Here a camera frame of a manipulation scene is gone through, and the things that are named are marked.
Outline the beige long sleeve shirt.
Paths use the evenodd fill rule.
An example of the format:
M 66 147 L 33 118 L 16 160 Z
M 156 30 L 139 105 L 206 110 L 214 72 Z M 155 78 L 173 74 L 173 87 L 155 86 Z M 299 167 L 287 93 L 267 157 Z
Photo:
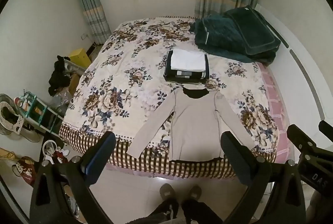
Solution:
M 220 157 L 221 136 L 232 132 L 248 149 L 255 143 L 219 91 L 178 88 L 149 116 L 135 135 L 127 153 L 140 157 L 164 122 L 171 117 L 169 160 L 209 161 Z

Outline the black clothes pile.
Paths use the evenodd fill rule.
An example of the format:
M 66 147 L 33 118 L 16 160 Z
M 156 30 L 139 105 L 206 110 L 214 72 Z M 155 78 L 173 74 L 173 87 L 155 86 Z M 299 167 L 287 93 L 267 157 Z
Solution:
M 51 97 L 58 93 L 61 88 L 66 88 L 70 85 L 71 78 L 65 74 L 65 61 L 70 61 L 70 58 L 65 56 L 57 56 L 57 61 L 54 63 L 54 71 L 49 79 L 48 93 Z

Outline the pink bed sheet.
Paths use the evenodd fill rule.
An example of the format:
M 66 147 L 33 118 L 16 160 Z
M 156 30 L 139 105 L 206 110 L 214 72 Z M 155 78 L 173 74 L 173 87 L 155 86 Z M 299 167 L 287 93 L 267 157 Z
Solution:
M 289 119 L 282 95 L 271 70 L 260 63 L 258 66 L 260 68 L 263 84 L 265 87 L 265 94 L 269 104 L 269 111 L 279 131 L 275 162 L 284 164 L 288 159 L 294 159 L 293 145 L 287 138 L 287 127 L 289 125 Z

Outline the white curved headboard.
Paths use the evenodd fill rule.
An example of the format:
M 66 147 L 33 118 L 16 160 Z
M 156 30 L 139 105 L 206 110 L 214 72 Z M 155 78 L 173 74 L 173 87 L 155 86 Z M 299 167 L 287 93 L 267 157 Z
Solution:
M 257 4 L 281 45 L 270 69 L 284 100 L 289 121 L 302 129 L 332 123 L 332 93 L 318 65 L 299 39 L 266 8 Z

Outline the right grey slipper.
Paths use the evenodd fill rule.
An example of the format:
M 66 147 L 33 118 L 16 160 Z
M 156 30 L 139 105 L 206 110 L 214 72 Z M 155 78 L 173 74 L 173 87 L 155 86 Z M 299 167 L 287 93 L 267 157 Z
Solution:
M 194 185 L 188 193 L 188 198 L 189 199 L 194 199 L 196 201 L 198 201 L 201 198 L 201 194 L 202 194 L 202 189 L 199 185 Z

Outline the red patterned bag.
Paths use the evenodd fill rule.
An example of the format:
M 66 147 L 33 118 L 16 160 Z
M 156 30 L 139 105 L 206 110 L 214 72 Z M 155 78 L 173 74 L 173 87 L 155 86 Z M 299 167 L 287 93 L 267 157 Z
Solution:
M 12 171 L 16 176 L 22 177 L 22 179 L 31 187 L 34 186 L 36 181 L 36 170 L 34 166 L 34 160 L 28 156 L 20 158 L 16 164 L 12 166 Z

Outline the green storage rack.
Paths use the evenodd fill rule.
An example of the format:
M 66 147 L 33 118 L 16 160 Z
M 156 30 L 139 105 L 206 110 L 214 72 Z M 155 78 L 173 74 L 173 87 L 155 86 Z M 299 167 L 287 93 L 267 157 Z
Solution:
M 55 136 L 59 135 L 63 122 L 62 116 L 33 93 L 29 91 L 24 92 L 21 110 L 26 119 L 42 130 Z

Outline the floral bed quilt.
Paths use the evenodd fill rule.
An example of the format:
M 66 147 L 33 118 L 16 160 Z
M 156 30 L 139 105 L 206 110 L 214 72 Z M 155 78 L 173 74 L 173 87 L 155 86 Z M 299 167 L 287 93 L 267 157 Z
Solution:
M 171 117 L 139 158 L 127 153 L 135 135 L 166 97 L 178 88 L 219 91 L 255 143 L 250 151 L 276 159 L 279 131 L 269 111 L 259 63 L 209 55 L 210 74 L 200 84 L 164 79 L 167 54 L 197 51 L 192 18 L 150 18 L 121 24 L 80 78 L 60 127 L 60 136 L 84 153 L 107 131 L 116 137 L 112 165 L 180 178 L 234 175 L 224 152 L 209 161 L 169 160 Z

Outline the grey white shoe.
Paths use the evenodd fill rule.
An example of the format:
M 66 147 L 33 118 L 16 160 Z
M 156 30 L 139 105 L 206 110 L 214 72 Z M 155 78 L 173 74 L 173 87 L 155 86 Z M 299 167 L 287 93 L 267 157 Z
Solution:
M 41 138 L 25 124 L 25 119 L 6 101 L 1 101 L 1 134 L 9 136 L 14 134 L 31 143 L 38 143 Z

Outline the yellow box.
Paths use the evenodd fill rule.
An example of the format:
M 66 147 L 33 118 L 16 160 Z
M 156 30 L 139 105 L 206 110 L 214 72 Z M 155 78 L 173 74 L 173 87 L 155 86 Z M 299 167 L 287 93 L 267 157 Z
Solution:
M 86 69 L 91 65 L 91 61 L 85 49 L 83 48 L 72 51 L 68 57 L 70 58 L 71 62 L 82 68 Z

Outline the dark green folded blanket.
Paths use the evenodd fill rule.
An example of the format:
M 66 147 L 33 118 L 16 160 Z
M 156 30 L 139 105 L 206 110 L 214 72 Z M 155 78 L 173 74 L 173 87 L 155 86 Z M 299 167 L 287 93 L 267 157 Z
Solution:
M 270 65 L 281 44 L 266 19 L 251 6 L 196 19 L 190 31 L 199 49 L 242 63 Z

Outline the folded white garment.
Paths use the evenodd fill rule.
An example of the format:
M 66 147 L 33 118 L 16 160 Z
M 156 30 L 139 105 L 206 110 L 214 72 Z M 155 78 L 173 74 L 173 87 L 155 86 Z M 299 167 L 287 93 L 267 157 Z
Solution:
M 205 54 L 174 49 L 171 55 L 170 67 L 172 70 L 204 72 L 206 69 Z

